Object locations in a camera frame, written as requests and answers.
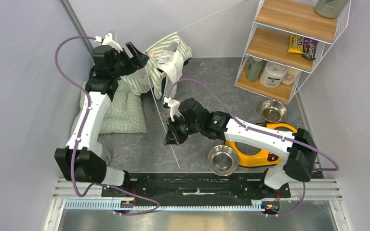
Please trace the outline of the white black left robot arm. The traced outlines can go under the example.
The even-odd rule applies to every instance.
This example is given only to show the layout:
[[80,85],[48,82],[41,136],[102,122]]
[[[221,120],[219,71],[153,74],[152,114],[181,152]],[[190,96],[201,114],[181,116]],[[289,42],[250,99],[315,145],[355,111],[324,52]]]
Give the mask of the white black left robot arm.
[[58,148],[54,158],[66,180],[113,185],[119,196],[131,193],[132,184],[126,180],[127,172],[108,166],[105,158],[110,154],[98,143],[98,135],[106,111],[118,89],[118,81],[145,67],[149,57],[131,42],[126,46],[131,52],[118,51],[111,45],[100,45],[93,50],[94,66],[84,91],[81,115],[65,148]]

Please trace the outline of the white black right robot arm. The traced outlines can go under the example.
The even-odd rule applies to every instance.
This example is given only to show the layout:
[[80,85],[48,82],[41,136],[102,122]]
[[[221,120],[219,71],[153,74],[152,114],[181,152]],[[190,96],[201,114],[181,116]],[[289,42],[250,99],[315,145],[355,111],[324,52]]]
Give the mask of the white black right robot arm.
[[272,196],[289,181],[309,182],[312,178],[316,145],[305,129],[287,132],[251,124],[229,113],[209,112],[193,98],[179,102],[165,97],[163,107],[170,111],[166,120],[168,145],[180,145],[189,135],[200,133],[210,140],[244,143],[278,156],[281,162],[268,169],[259,183],[259,191],[265,197]]

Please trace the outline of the green striped pet tent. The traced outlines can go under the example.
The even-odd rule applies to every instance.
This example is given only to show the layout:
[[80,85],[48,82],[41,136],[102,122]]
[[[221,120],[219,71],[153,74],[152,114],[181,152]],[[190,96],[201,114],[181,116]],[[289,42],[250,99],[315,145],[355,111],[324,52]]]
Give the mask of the green striped pet tent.
[[181,78],[185,61],[193,56],[191,47],[177,32],[160,39],[146,49],[144,54],[149,57],[145,67],[122,77],[122,81],[127,83],[136,95],[153,89],[158,99],[166,95],[172,84]]

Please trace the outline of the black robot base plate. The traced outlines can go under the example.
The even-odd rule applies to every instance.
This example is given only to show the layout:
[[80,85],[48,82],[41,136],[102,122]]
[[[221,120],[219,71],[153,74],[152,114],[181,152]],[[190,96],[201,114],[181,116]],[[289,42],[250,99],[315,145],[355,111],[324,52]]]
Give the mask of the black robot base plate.
[[233,195],[238,198],[290,198],[289,185],[278,190],[265,189],[262,173],[240,172],[230,176],[213,173],[130,173],[122,189],[148,198],[158,195]]

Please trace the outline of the thin white tent pole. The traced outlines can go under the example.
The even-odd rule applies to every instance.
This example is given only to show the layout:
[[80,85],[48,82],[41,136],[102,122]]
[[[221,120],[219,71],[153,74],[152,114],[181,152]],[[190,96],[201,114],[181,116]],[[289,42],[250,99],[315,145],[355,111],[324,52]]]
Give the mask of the thin white tent pole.
[[[180,28],[180,29],[175,30],[174,32],[175,32],[175,33],[178,33],[178,32],[180,32],[180,31],[183,31],[184,29],[187,29],[187,28],[189,28],[189,27],[191,27],[191,26],[193,26],[193,25],[196,25],[196,24],[198,24],[198,23],[202,22],[203,20],[205,20],[205,19],[207,19],[207,18],[209,18],[209,17],[211,17],[211,16],[214,16],[215,14],[220,13],[220,12],[222,12],[222,11],[225,11],[225,10],[227,10],[227,9],[230,9],[230,8],[232,8],[232,7],[234,7],[234,6],[238,5],[238,4],[240,4],[240,3],[242,3],[242,2],[244,2],[244,0],[238,0],[237,2],[232,2],[232,4],[231,4],[231,5],[227,5],[226,7],[223,7],[223,8],[221,8],[221,9],[219,9],[219,10],[214,10],[213,12],[209,13],[208,15],[203,16],[203,17],[200,17],[200,18],[198,18],[197,20],[194,20],[193,22],[191,22],[191,23],[187,24],[186,26],[184,26],[184,27],[182,27],[182,28]],[[151,87],[151,82],[150,82],[150,80],[148,81],[148,83],[149,83],[149,86],[150,86],[150,88],[151,88],[150,92],[151,92],[151,94],[152,94],[152,99],[153,99],[153,101],[154,101],[155,108],[156,108],[156,110],[157,110],[158,116],[160,117],[161,124],[162,124],[162,126],[163,126],[163,128],[164,128],[164,131],[167,131],[167,130],[166,130],[166,128],[165,128],[165,124],[164,124],[164,122],[163,122],[163,119],[162,119],[162,115],[161,115],[160,110],[159,110],[159,105],[157,104],[157,98],[156,98],[156,96],[155,96],[154,89]]]

